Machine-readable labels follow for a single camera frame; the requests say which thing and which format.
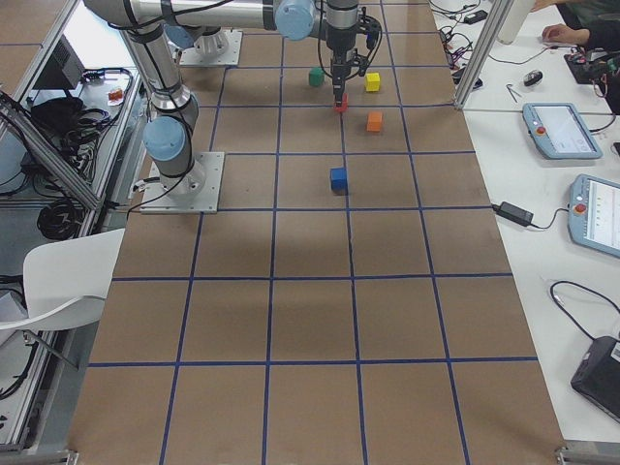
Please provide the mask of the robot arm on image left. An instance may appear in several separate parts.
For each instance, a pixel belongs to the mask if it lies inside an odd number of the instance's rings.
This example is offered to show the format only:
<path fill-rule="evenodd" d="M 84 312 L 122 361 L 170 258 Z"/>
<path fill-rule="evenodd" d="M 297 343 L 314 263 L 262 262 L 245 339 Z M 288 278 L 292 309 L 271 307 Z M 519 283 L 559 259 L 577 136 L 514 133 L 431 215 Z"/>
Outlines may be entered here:
<path fill-rule="evenodd" d="M 166 30 L 194 36 L 209 28 L 258 26 L 303 40 L 323 25 L 313 1 L 87 1 L 85 6 L 121 33 L 139 68 L 154 106 L 143 143 L 163 192 L 173 198 L 202 190 L 206 171 L 192 148 L 199 104 L 172 59 Z"/>

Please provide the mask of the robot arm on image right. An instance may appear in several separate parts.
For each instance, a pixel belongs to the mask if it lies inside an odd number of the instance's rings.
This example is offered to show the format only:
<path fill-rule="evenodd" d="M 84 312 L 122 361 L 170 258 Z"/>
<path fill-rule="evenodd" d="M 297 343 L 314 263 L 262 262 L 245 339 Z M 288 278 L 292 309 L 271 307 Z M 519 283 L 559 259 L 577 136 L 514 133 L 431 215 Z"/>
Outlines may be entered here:
<path fill-rule="evenodd" d="M 344 108 L 346 80 L 357 60 L 358 2 L 326 1 L 318 7 L 314 1 L 162 1 L 160 8 L 173 36 L 184 37 L 183 47 L 222 27 L 277 31 L 291 41 L 324 40 L 331 51 L 334 107 Z"/>

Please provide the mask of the person's hand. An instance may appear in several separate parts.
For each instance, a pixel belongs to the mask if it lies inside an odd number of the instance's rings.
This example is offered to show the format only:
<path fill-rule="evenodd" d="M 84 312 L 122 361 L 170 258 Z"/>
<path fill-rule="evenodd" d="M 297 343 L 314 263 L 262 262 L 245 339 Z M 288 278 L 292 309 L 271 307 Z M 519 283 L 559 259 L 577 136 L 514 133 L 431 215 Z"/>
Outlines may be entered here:
<path fill-rule="evenodd" d="M 542 41 L 550 44 L 585 46 L 590 38 L 587 28 L 572 29 L 565 24 L 549 25 L 542 31 Z"/>

